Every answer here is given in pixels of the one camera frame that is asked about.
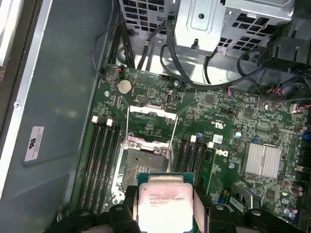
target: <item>electrolytic capacitor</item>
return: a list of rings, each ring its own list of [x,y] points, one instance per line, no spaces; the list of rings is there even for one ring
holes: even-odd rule
[[[298,214],[298,210],[295,207],[293,207],[292,205],[288,205],[287,209],[292,211],[295,215]]]
[[[296,217],[296,215],[295,215],[293,212],[291,212],[291,213],[289,214],[289,217],[290,217],[291,220],[294,220],[295,217]]]
[[[284,205],[288,205],[288,204],[290,203],[290,200],[284,198],[284,199],[282,200],[282,203],[283,203]]]
[[[307,126],[300,125],[300,126],[297,126],[297,128],[293,130],[293,133],[297,133],[297,134],[304,133],[307,129],[308,129]]]
[[[286,207],[281,207],[281,212],[283,213],[283,214],[285,214],[285,216],[289,216],[290,215],[290,213],[291,213],[291,211],[289,210],[289,209],[287,209]]]
[[[296,184],[296,183],[292,184],[292,188],[294,188],[294,189],[296,189],[296,190],[298,190],[300,192],[303,191],[303,187],[298,185],[298,184]]]
[[[293,194],[297,195],[297,196],[300,196],[300,197],[302,197],[302,195],[303,195],[303,192],[298,191],[298,190],[296,190],[296,189],[294,189],[294,188],[291,189],[291,192],[292,192]]]

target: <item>metal mesh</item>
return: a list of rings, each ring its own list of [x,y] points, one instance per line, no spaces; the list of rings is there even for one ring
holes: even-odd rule
[[[153,32],[160,26],[166,16],[172,12],[170,0],[119,1],[126,23],[145,32]]]
[[[253,48],[265,46],[270,36],[276,30],[276,25],[271,25],[271,18],[267,16],[251,18],[246,12],[237,9],[228,9],[227,17],[230,20],[224,23],[222,38],[219,47],[248,51]]]

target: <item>cable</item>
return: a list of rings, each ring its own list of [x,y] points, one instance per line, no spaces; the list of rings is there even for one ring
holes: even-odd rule
[[[151,42],[152,38],[155,37],[157,34],[159,34],[165,28],[165,24],[166,24],[166,21],[164,20],[162,22],[162,24],[154,32],[152,32],[151,35],[147,38],[147,40],[145,42],[146,44],[144,46],[144,49],[143,49],[143,52],[141,55],[141,59],[140,59],[138,66],[137,66],[137,69],[142,69],[142,66],[144,65],[144,62],[146,60],[146,57],[147,57],[147,54],[149,51],[149,46],[150,46],[150,42]]]
[[[207,67],[208,67],[209,61],[215,56],[216,52],[217,52],[217,47],[216,47],[216,49],[214,50],[214,52],[212,53],[211,56],[206,56],[205,62],[204,62],[204,65],[203,65],[205,80],[206,80],[206,82],[208,84],[212,84],[212,83],[210,82],[208,74],[207,74]]]
[[[104,32],[102,32],[101,34],[99,34],[97,37],[95,37],[94,42],[93,42],[93,46],[92,46],[92,62],[93,62],[93,67],[96,71],[96,73],[101,77],[101,78],[106,78],[105,75],[103,75],[101,73],[101,71],[98,70],[98,66],[96,64],[96,59],[95,59],[95,49],[96,49],[96,44],[99,40],[99,38],[101,38],[103,35],[105,35],[106,33],[108,33],[109,31],[115,29],[116,27],[118,27],[119,25],[121,25],[123,22],[125,22],[125,19],[122,19],[121,21],[119,21],[118,23],[112,25],[110,28],[106,29]]]
[[[185,73],[184,69],[182,68],[180,62],[178,61],[176,52],[175,52],[175,48],[174,48],[174,42],[175,42],[175,38],[174,38],[174,34],[173,34],[173,21],[172,20],[168,20],[167,21],[167,25],[166,25],[166,34],[167,34],[167,42],[168,42],[168,47],[169,47],[169,51],[173,60],[173,63],[176,67],[176,69],[179,71],[179,73],[181,74],[181,76],[183,77],[183,79],[189,83],[193,88],[197,88],[197,89],[201,89],[201,90],[212,90],[212,89],[219,89],[219,88],[223,88],[223,87],[227,87],[227,86],[232,86],[232,85],[236,85],[252,76],[254,76],[255,74],[258,74],[260,72],[262,72],[264,69],[263,68],[259,68],[253,72],[251,72],[250,74],[241,77],[239,79],[227,82],[227,83],[223,83],[223,84],[218,84],[218,85],[198,85],[198,84],[194,84],[191,79],[188,77],[188,75]]]
[[[120,27],[127,66],[129,68],[135,68],[134,54],[125,21],[121,24]]]
[[[163,46],[161,47],[161,50],[160,50],[160,63],[161,63],[161,65],[162,65],[163,69],[166,71],[166,73],[167,73],[169,76],[171,76],[171,77],[173,77],[173,78],[177,78],[177,79],[179,79],[179,80],[183,80],[183,78],[182,78],[180,75],[171,72],[171,71],[167,68],[167,66],[164,64],[164,62],[163,62],[164,49],[165,49],[167,46],[168,46],[168,45],[165,44],[165,45],[163,45]]]

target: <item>green circuit board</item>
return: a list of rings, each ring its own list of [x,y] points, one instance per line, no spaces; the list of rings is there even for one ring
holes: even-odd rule
[[[125,157],[121,164],[118,164],[118,146],[126,137],[127,110],[130,105],[158,106],[168,113],[178,115],[173,136],[173,170],[180,159],[178,154],[185,136],[195,135],[200,138],[201,144],[206,147],[197,171],[198,183],[206,189],[214,202],[217,202],[219,197],[226,199],[226,194],[237,184],[251,189],[261,198],[262,206],[277,216],[284,215],[280,210],[283,199],[288,199],[290,204],[295,206],[297,197],[290,190],[292,182],[295,181],[295,165],[301,140],[300,135],[293,133],[293,129],[304,125],[307,115],[305,111],[291,114],[289,103],[283,104],[277,111],[271,111],[271,103],[268,102],[256,106],[241,104],[231,99],[225,90],[199,91],[181,83],[175,86],[175,80],[170,77],[129,68],[118,74],[115,72],[116,67],[105,65],[108,76],[98,84],[71,198],[71,210],[89,207],[100,213],[115,204],[112,201],[111,186],[114,177],[122,180],[124,176],[121,172],[116,175],[115,168],[125,166],[126,163]],[[130,93],[123,95],[118,91],[117,85],[121,80],[130,81]],[[253,94],[236,92],[235,96],[245,101],[258,101],[258,96]],[[101,171],[100,166],[98,170],[95,169],[96,163],[101,160],[100,155],[99,158],[93,158],[89,168],[86,165],[92,160],[88,158],[90,147],[96,147],[92,144],[95,134],[92,129],[92,116],[98,117],[99,120],[114,119],[118,122],[114,145],[116,148],[111,151],[111,166],[106,172],[108,178],[103,178],[103,181],[101,176],[96,178]],[[146,141],[167,142],[171,139],[174,121],[153,114],[130,113],[128,130]],[[241,137],[237,138],[236,133],[240,133]],[[242,171],[247,143],[269,144],[281,149],[277,178],[256,177]],[[102,166],[103,170],[108,169],[107,165]],[[86,183],[83,179],[86,176],[90,176],[89,180],[94,183],[89,188],[83,187]],[[100,192],[103,182],[106,182],[105,191]],[[99,195],[99,198],[94,199],[96,204],[81,206],[79,202],[81,203],[83,195],[84,198],[87,195],[91,196],[90,200],[96,195]]]

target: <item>aluminum heatsink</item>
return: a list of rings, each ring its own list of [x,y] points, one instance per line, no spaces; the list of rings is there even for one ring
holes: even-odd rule
[[[277,178],[281,149],[248,143],[245,148],[242,172],[262,177]]]

